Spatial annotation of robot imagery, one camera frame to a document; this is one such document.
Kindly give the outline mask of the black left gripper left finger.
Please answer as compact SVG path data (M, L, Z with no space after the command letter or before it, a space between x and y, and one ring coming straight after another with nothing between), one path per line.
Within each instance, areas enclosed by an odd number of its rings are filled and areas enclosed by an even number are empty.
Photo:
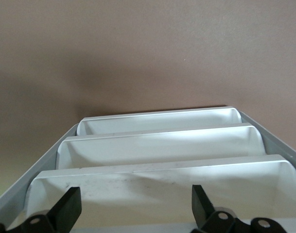
M81 212L81 190L71 187L46 214L34 215L9 230L0 223L0 233L69 233Z

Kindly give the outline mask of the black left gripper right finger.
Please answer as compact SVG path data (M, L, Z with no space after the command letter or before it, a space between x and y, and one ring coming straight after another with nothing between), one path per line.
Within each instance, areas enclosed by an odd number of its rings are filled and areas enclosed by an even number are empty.
M284 233L276 221L257 217L249 224L241 221L229 208L215 207L201 185L192 186L192 213L197 224L193 233Z

